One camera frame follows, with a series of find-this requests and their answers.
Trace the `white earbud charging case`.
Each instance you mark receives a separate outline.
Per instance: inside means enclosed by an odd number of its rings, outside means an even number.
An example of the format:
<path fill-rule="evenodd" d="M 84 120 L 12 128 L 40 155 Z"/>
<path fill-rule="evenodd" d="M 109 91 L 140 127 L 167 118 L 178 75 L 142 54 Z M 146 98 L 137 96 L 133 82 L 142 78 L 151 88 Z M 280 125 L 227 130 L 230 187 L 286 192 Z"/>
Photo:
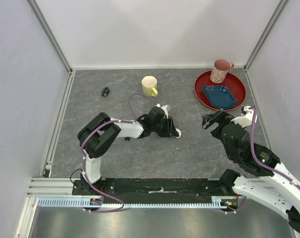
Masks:
<path fill-rule="evenodd" d="M 176 129 L 176 131 L 177 131 L 177 133 L 178 133 L 178 136 L 176 137 L 176 138 L 180 138 L 181 137 L 181 135 L 182 135 L 182 132 L 180 131 L 180 129 Z"/>

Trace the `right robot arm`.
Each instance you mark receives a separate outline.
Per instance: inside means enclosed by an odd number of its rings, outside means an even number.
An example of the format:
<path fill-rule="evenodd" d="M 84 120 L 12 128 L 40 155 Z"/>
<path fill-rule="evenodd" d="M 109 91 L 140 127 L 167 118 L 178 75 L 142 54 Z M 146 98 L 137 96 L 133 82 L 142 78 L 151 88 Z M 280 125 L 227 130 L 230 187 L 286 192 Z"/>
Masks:
<path fill-rule="evenodd" d="M 203 129 L 218 124 L 211 135 L 222 142 L 227 158 L 245 172 L 271 185 L 275 191 L 255 185 L 230 169 L 220 178 L 218 189 L 224 195 L 233 192 L 266 206 L 286 219 L 300 234 L 300 181 L 269 148 L 254 142 L 256 121 L 257 106 L 243 107 L 239 117 L 223 109 L 202 115 Z"/>

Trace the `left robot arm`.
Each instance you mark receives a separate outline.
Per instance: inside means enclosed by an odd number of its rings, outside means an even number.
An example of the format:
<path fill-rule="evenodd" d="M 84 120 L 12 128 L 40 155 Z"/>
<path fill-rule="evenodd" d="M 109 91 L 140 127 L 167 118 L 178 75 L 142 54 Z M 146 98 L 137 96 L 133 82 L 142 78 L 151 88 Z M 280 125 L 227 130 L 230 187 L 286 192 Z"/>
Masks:
<path fill-rule="evenodd" d="M 84 167 L 81 172 L 83 190 L 89 195 L 102 192 L 101 159 L 117 138 L 143 139 L 156 133 L 162 138 L 180 138 L 182 132 L 169 115 L 169 106 L 155 105 L 147 114 L 133 120 L 115 119 L 102 112 L 79 133 L 78 140 L 83 153 Z"/>

